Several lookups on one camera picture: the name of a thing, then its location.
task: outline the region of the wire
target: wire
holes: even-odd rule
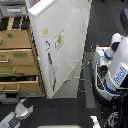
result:
[[[93,54],[90,55],[86,52],[83,53],[82,66],[81,66],[82,70],[84,70],[86,67],[91,66],[92,58],[93,58]]]
[[[25,76],[23,73],[17,73],[16,77],[21,77],[21,76]]]
[[[119,121],[118,128],[120,128],[120,125],[121,125],[123,101],[124,101],[124,98],[127,95],[127,93],[128,93],[128,90],[125,91],[124,96],[123,96],[123,98],[121,100],[121,114],[120,114],[120,121]]]
[[[90,83],[90,85],[91,85],[91,87],[90,87],[87,91],[83,91],[83,90],[80,88],[80,86],[79,86],[79,87],[78,87],[78,88],[79,88],[79,90],[80,90],[82,93],[87,93],[87,92],[89,92],[89,91],[92,89],[92,83],[91,83],[91,81],[86,80],[86,79],[80,79],[80,80],[84,80],[84,81],[89,82],[89,83]]]
[[[112,112],[112,114],[107,118],[104,128],[107,127],[107,124],[109,127],[114,128],[114,126],[118,123],[118,112]]]

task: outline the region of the floor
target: floor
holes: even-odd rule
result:
[[[127,0],[125,2],[105,0],[104,3],[101,0],[93,0],[85,46],[86,53],[93,52],[95,44],[110,45],[111,36],[116,32],[127,35],[120,22],[120,12],[127,5]],[[88,75],[89,69],[88,67],[81,71],[81,79],[91,81],[90,77],[87,78],[90,76]],[[90,85],[90,82],[80,80],[81,90],[88,90]],[[36,128],[41,125],[79,125],[82,128],[92,128],[91,115],[98,117],[101,127],[105,123],[105,118],[101,114],[92,90],[87,93],[79,91],[77,99],[27,98],[25,106],[30,107],[31,105],[34,105],[34,112],[29,118],[21,121],[20,128]],[[0,104],[0,120],[14,110],[15,105]]]

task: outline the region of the wooden drawer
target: wooden drawer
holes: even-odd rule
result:
[[[31,48],[27,30],[0,31],[0,49]]]
[[[38,92],[38,76],[35,81],[0,82],[0,93]]]
[[[35,65],[31,49],[0,50],[0,66]]]
[[[0,76],[17,76],[17,75],[38,75],[36,65],[0,67]]]

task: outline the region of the black cable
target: black cable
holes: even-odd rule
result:
[[[127,95],[127,93],[128,93],[128,90],[125,91],[124,96],[123,96],[123,98],[121,100],[121,114],[120,114],[120,120],[119,120],[118,128],[120,128],[120,125],[121,125],[123,101],[124,101],[124,98]]]
[[[99,3],[102,3],[102,1],[97,0]]]

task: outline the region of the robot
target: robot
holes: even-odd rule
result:
[[[128,37],[112,36],[110,47],[96,47],[92,62],[94,94],[105,104],[116,104],[128,90]]]
[[[26,108],[23,105],[25,99],[21,99],[17,104],[15,113],[11,112],[1,122],[0,128],[19,128],[20,120],[26,119],[33,112],[33,105],[30,108]]]

